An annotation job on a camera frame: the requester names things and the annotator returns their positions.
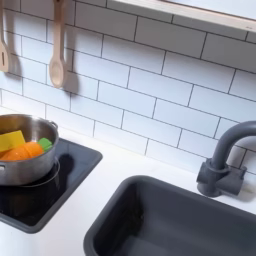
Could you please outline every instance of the wall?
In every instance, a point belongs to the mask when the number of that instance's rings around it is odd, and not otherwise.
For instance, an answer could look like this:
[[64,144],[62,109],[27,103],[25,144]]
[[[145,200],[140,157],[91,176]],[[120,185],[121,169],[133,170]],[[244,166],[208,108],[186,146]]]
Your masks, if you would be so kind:
[[[6,0],[2,107],[198,172],[220,136],[256,119],[256,35],[106,0],[68,0],[63,90],[49,79],[52,0]],[[256,189],[256,139],[228,163]]]

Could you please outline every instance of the faucet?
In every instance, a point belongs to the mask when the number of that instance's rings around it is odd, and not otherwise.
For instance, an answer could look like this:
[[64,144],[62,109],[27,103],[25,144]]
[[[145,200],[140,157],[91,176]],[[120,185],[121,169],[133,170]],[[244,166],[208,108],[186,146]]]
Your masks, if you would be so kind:
[[238,195],[241,191],[246,167],[232,170],[226,162],[234,144],[242,138],[256,135],[256,121],[233,126],[220,138],[213,157],[207,159],[200,168],[198,190],[207,197],[218,197],[223,192]]

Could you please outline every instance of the wooden spoon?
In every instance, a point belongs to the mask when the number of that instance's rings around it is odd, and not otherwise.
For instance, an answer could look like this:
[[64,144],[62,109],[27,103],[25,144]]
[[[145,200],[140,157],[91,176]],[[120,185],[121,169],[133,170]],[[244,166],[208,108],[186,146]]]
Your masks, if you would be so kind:
[[66,63],[64,60],[64,18],[65,0],[53,0],[54,2],[54,48],[50,62],[50,77],[56,88],[60,88],[66,79]]
[[9,71],[9,51],[4,41],[3,0],[0,0],[0,70]]

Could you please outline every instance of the gray sink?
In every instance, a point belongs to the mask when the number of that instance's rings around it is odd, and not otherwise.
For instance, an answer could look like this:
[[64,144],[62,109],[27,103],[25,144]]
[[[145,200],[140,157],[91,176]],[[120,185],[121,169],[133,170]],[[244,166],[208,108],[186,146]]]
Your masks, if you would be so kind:
[[84,249],[86,256],[255,256],[256,216],[135,176],[107,203]]

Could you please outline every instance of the stovetop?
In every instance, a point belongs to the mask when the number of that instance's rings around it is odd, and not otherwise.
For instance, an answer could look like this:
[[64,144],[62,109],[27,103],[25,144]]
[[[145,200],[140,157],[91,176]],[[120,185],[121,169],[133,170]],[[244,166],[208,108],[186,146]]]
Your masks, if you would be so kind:
[[60,139],[55,165],[45,177],[23,187],[0,187],[0,221],[39,232],[101,159],[98,151]]

